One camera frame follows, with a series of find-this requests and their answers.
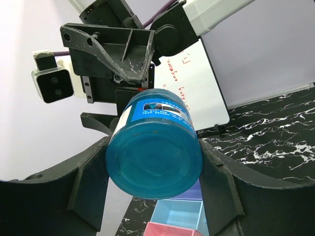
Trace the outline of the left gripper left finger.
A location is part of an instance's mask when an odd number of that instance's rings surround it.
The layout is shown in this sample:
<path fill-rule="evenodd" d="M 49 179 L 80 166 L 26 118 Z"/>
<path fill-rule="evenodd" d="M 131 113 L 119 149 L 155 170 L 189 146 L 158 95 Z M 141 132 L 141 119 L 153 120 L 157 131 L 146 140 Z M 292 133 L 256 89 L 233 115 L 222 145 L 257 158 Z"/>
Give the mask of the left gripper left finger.
<path fill-rule="evenodd" d="M 3 236 L 95 236 L 109 175 L 102 138 L 83 152 L 24 180 L 0 183 Z"/>

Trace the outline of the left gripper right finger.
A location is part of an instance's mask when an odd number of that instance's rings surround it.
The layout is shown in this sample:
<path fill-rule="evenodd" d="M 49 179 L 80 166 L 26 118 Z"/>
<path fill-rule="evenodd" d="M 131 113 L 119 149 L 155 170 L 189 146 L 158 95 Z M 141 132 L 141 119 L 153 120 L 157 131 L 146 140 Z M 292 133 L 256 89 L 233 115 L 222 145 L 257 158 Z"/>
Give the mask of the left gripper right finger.
<path fill-rule="evenodd" d="M 312 236 L 315 184 L 257 172 L 200 141 L 200 185 L 212 236 Z"/>

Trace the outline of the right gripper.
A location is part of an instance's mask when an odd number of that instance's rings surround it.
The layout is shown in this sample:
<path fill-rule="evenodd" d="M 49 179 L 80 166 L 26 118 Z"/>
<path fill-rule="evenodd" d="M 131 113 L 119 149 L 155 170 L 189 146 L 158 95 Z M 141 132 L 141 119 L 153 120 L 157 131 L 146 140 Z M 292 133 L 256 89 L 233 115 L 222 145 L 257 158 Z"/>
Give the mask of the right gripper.
<path fill-rule="evenodd" d="M 154 87 L 153 30 L 69 23 L 60 32 L 88 103 L 113 103 L 122 113 L 136 94 Z M 113 115 L 82 113 L 80 118 L 84 128 L 108 136 L 118 124 Z"/>

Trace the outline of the blue cleaning gel jar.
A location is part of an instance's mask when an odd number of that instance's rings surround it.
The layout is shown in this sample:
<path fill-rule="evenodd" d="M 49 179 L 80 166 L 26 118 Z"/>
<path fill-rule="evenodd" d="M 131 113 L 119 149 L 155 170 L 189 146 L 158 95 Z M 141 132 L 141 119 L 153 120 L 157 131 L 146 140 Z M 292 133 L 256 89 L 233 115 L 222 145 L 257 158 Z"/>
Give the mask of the blue cleaning gel jar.
<path fill-rule="evenodd" d="M 167 199 L 190 189 L 202 171 L 202 153 L 190 114 L 164 89 L 135 95 L 123 110 L 106 150 L 112 181 L 144 199 Z"/>

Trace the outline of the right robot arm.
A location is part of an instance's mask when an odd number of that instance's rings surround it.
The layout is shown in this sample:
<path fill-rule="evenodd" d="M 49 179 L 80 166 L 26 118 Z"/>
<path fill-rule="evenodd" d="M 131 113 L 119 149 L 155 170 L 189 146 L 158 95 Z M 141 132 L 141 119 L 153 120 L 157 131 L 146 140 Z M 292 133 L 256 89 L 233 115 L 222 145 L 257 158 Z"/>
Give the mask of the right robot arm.
<path fill-rule="evenodd" d="M 60 28 L 72 62 L 72 87 L 89 103 L 114 103 L 122 114 L 146 89 L 165 89 L 185 104 L 198 135 L 230 117 L 201 36 L 247 0 L 172 0 L 141 23 L 124 0 L 97 0 L 81 23 Z"/>

